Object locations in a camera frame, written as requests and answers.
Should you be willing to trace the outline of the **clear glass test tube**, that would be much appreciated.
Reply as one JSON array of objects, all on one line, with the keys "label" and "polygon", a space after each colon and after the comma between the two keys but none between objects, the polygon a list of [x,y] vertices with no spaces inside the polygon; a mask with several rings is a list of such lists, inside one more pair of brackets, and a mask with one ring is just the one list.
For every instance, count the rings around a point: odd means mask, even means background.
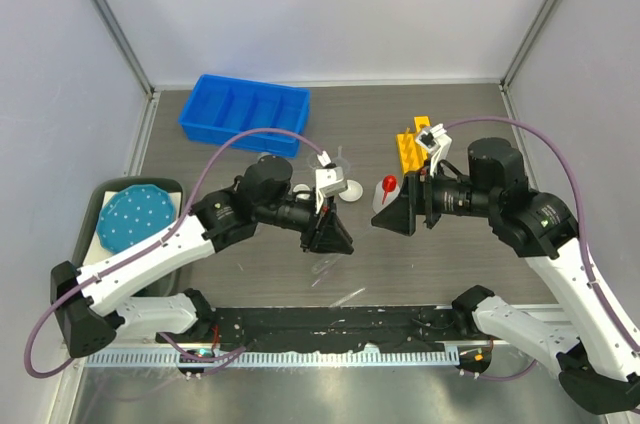
[{"label": "clear glass test tube", "polygon": [[316,263],[314,263],[311,267],[311,272],[313,275],[320,275],[323,272],[330,269],[337,261],[341,258],[339,254],[332,254],[322,257]]}]

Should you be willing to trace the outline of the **clear glass rod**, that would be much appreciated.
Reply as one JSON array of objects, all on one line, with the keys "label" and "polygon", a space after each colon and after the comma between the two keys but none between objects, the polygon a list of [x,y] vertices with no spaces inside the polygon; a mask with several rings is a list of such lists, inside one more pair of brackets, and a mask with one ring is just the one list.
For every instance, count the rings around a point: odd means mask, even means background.
[{"label": "clear glass rod", "polygon": [[331,303],[329,305],[329,308],[330,309],[334,309],[334,308],[343,307],[345,304],[349,303],[350,301],[352,301],[354,298],[358,297],[359,295],[361,295],[365,291],[366,291],[365,287],[357,289],[356,291],[353,291],[353,292],[351,292],[351,293],[349,293],[349,294],[337,299],[333,303]]}]

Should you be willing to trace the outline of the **yellow test tube rack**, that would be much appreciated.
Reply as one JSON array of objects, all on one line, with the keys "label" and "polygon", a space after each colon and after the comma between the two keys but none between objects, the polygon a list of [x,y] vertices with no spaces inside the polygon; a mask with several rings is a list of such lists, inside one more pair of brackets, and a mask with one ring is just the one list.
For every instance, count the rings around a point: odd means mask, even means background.
[{"label": "yellow test tube rack", "polygon": [[404,132],[396,135],[396,146],[402,174],[419,170],[427,160],[427,151],[416,143],[415,138],[421,130],[430,125],[428,116],[416,116],[414,118],[414,128],[407,127]]}]

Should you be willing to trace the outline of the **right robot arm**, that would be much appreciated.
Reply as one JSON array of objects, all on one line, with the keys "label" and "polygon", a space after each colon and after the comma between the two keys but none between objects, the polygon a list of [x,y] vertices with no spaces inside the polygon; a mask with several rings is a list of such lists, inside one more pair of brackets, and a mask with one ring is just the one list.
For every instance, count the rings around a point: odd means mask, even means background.
[{"label": "right robot arm", "polygon": [[561,330],[476,285],[452,302],[451,324],[465,339],[495,337],[518,348],[558,378],[582,409],[604,415],[639,408],[639,354],[625,342],[598,300],[608,292],[580,254],[579,223],[557,196],[530,187],[520,151],[502,138],[467,149],[468,174],[445,174],[448,162],[426,164],[404,177],[399,195],[371,220],[401,235],[424,217],[484,218],[498,240],[527,258],[569,318]]}]

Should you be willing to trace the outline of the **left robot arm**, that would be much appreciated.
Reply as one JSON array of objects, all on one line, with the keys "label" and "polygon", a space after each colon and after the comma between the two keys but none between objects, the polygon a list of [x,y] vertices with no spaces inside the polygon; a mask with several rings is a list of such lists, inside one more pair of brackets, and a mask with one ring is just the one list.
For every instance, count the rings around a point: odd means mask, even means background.
[{"label": "left robot arm", "polygon": [[352,253],[353,240],[334,203],[347,188],[342,169],[333,163],[317,169],[314,187],[300,193],[291,189],[292,172],[287,160],[264,157],[232,186],[191,205],[180,225],[171,224],[93,265],[55,266],[51,298],[64,301],[55,316],[70,356],[92,355],[124,336],[166,333],[193,343],[211,337],[215,316],[200,292],[137,294],[184,265],[253,237],[261,224],[298,232],[305,252]]}]

